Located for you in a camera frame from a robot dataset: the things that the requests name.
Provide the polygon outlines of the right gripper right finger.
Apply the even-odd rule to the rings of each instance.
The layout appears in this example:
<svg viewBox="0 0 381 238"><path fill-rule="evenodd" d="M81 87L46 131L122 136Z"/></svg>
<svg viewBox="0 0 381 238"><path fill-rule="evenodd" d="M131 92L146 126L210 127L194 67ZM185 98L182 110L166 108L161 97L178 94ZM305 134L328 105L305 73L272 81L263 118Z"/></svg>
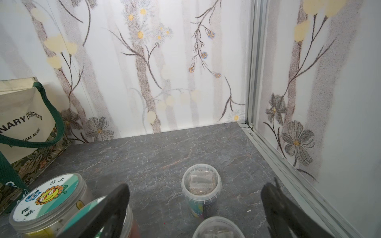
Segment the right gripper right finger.
<svg viewBox="0 0 381 238"><path fill-rule="evenodd" d="M282 192L278 180L261 191L268 231L272 238L332 238Z"/></svg>

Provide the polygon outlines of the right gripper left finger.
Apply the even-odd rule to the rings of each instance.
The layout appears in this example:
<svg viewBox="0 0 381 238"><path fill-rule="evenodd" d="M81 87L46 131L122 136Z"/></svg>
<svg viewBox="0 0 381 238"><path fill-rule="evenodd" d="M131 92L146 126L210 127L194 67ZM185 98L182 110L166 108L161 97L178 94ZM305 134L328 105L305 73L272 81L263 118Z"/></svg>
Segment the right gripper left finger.
<svg viewBox="0 0 381 238"><path fill-rule="evenodd" d="M59 238L119 238L130 201L126 183L120 184L99 204L65 229Z"/></svg>

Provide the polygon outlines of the large strawberry label jar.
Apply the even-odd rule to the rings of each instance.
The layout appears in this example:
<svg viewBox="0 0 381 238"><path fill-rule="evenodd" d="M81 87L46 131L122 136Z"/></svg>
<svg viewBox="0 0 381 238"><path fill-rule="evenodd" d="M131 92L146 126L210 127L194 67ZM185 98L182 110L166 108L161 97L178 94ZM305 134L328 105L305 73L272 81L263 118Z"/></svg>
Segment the large strawberry label jar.
<svg viewBox="0 0 381 238"><path fill-rule="evenodd" d="M58 238L135 238L135 219L127 198L99 197L72 216Z"/></svg>

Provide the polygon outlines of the orange sunflower seed cup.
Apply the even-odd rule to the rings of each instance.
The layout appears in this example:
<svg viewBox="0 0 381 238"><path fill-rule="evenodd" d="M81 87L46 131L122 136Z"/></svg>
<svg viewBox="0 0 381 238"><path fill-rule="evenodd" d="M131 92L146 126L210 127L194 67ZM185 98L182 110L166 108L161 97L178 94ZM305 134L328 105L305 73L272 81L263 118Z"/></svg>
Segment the orange sunflower seed cup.
<svg viewBox="0 0 381 238"><path fill-rule="evenodd" d="M227 218L214 216L204 220L193 238L245 238L239 227Z"/></svg>

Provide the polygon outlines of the yellow label tall jar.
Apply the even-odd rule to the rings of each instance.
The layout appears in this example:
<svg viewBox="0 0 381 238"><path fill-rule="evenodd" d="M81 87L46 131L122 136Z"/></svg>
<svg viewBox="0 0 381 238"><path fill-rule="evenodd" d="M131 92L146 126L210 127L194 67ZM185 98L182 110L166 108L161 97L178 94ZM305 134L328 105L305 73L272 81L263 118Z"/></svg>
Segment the yellow label tall jar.
<svg viewBox="0 0 381 238"><path fill-rule="evenodd" d="M94 196L80 174L59 175L24 197L11 212L9 222L23 238L55 238L92 200Z"/></svg>

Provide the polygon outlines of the clear lid green seed cup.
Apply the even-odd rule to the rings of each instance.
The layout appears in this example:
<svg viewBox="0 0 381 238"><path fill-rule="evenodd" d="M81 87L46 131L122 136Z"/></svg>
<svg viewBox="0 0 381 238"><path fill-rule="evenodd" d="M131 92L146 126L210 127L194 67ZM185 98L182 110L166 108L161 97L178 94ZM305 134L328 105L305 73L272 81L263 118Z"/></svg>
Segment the clear lid green seed cup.
<svg viewBox="0 0 381 238"><path fill-rule="evenodd" d="M208 164L189 167L183 175L181 187L196 218L207 219L216 213L222 180L214 167Z"/></svg>

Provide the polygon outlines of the cream canvas tote bag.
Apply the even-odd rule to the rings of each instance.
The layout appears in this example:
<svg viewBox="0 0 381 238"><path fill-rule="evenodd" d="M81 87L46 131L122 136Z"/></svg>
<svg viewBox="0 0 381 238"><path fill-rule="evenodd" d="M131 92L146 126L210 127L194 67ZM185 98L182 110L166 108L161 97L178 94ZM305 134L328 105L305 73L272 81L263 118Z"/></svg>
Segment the cream canvas tote bag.
<svg viewBox="0 0 381 238"><path fill-rule="evenodd" d="M62 116L37 78L2 80L1 213L10 213L70 145Z"/></svg>

